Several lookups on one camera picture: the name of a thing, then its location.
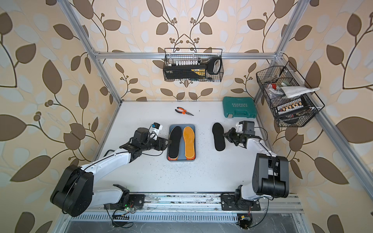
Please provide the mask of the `blue storage box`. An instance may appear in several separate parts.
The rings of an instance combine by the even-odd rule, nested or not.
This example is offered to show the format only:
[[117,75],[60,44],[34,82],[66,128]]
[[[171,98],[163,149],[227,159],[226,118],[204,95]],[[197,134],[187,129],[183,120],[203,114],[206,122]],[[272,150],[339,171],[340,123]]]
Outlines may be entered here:
[[185,127],[190,126],[195,133],[195,126],[193,124],[173,124],[173,125],[170,126],[169,131],[171,132],[171,130],[176,126],[180,126],[181,129],[182,129],[182,137],[181,137],[181,140],[180,140],[180,148],[179,148],[179,155],[178,155],[178,160],[177,161],[181,161],[181,162],[194,161],[194,160],[187,160],[186,157],[185,157],[185,143],[184,143],[184,139],[183,139],[183,130],[184,130]]

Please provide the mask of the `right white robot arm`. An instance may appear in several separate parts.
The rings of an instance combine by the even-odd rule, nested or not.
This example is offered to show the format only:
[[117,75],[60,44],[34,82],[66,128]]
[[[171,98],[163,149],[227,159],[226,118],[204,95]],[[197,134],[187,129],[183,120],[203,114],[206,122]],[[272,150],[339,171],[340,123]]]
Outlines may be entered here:
[[252,181],[240,185],[235,191],[234,202],[237,207],[261,198],[273,200],[288,197],[288,160],[266,147],[264,140],[255,134],[254,122],[240,121],[235,128],[231,128],[223,136],[235,146],[257,151]]

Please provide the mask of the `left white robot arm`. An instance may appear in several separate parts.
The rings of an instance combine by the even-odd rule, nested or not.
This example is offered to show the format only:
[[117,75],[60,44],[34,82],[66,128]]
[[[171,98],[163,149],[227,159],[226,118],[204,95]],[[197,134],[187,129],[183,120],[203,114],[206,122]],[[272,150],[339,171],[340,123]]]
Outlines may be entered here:
[[81,167],[68,166],[52,192],[50,202],[72,217],[100,205],[118,208],[129,206],[130,191],[127,188],[120,184],[99,188],[96,183],[116,169],[135,161],[148,150],[163,152],[171,141],[159,137],[162,127],[153,123],[149,128],[138,128],[127,143],[110,151],[109,155]]

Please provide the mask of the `black insole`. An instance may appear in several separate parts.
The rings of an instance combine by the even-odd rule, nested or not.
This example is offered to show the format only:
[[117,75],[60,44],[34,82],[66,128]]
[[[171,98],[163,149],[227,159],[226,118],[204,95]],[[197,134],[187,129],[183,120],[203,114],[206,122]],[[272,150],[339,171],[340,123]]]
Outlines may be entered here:
[[225,150],[225,137],[223,126],[218,122],[214,123],[212,127],[212,133],[214,137],[214,146],[216,151]]
[[182,137],[182,129],[180,126],[174,127],[169,135],[171,144],[168,149],[168,157],[176,158],[179,155],[180,140]]

